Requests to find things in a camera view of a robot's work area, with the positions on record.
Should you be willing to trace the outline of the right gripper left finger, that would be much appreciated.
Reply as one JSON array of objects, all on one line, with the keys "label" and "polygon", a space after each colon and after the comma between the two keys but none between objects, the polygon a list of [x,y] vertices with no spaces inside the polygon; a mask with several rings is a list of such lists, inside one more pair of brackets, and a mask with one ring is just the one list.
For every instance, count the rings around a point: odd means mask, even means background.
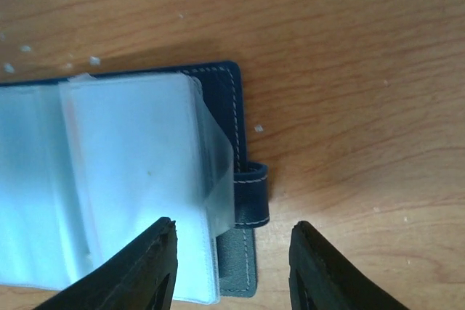
[{"label": "right gripper left finger", "polygon": [[177,277],[175,222],[163,217],[102,266],[37,309],[170,309]]}]

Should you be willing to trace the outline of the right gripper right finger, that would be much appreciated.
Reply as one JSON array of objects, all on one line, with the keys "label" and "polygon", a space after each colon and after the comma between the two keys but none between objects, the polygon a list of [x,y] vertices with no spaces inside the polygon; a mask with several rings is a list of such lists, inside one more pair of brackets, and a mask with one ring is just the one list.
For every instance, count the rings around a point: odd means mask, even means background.
[{"label": "right gripper right finger", "polygon": [[292,309],[405,309],[368,279],[313,225],[291,232],[289,292]]}]

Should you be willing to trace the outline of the blue leather card holder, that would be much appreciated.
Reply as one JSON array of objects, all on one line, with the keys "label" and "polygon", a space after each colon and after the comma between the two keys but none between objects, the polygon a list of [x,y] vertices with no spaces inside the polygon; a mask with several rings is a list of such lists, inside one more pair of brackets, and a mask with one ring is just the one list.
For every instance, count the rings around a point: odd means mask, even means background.
[{"label": "blue leather card holder", "polygon": [[3,84],[1,283],[63,291],[166,217],[172,300],[251,297],[267,175],[234,62]]}]

